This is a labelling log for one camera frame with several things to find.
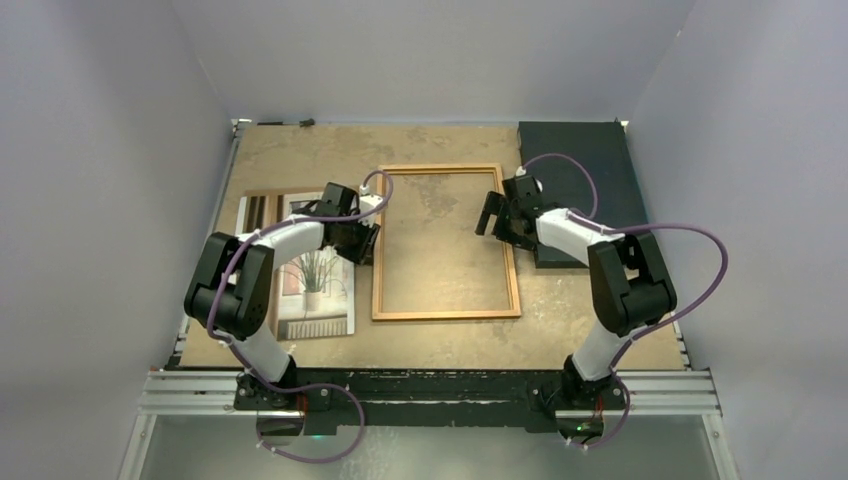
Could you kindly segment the plant photo print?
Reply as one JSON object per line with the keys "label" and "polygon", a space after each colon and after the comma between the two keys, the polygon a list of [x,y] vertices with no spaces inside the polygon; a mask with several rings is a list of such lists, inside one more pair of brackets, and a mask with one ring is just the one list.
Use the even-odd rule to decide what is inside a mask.
{"label": "plant photo print", "polygon": [[[247,191],[239,201],[235,232],[280,222],[322,193],[321,187]],[[278,341],[354,334],[354,265],[324,249],[280,267],[272,281],[266,324]]]}

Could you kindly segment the wooden picture frame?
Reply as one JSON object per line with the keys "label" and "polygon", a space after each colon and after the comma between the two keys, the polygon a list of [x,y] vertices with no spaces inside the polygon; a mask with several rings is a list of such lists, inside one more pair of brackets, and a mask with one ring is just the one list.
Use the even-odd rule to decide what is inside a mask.
{"label": "wooden picture frame", "polygon": [[[462,164],[396,164],[381,165],[379,170],[385,173],[384,179],[377,183],[377,193],[385,198],[389,196],[389,184],[395,176],[429,176],[452,174],[484,174],[493,179],[492,191],[502,194],[503,171],[497,163],[462,163]],[[373,274],[371,315],[375,322],[402,321],[458,321],[483,319],[517,319],[521,317],[521,300],[519,284],[514,259],[513,248],[500,243],[505,266],[505,281],[509,307],[505,310],[458,310],[458,311],[412,311],[386,312],[383,310],[383,277],[384,277],[384,238],[377,240]]]}

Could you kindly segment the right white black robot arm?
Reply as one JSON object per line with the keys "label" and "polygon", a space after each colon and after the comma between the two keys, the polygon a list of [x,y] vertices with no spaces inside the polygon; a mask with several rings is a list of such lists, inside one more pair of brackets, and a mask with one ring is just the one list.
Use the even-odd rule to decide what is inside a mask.
{"label": "right white black robot arm", "polygon": [[504,180],[502,188],[487,193],[476,234],[531,252],[552,248],[588,269],[596,322],[560,377],[564,399],[584,407],[610,383],[625,346],[676,308],[675,288],[652,233],[617,233],[548,203],[528,174]]}

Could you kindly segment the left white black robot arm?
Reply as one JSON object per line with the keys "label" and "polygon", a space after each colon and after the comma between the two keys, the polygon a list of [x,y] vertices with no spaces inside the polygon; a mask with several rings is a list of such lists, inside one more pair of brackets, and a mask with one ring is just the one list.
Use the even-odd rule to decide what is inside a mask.
{"label": "left white black robot arm", "polygon": [[297,399],[297,367],[264,322],[272,283],[284,265],[307,253],[333,250],[357,265],[368,263],[380,227],[376,217],[391,197],[328,183],[322,196],[279,223],[234,236],[215,232],[201,251],[184,296],[185,314],[225,343],[272,408]]}

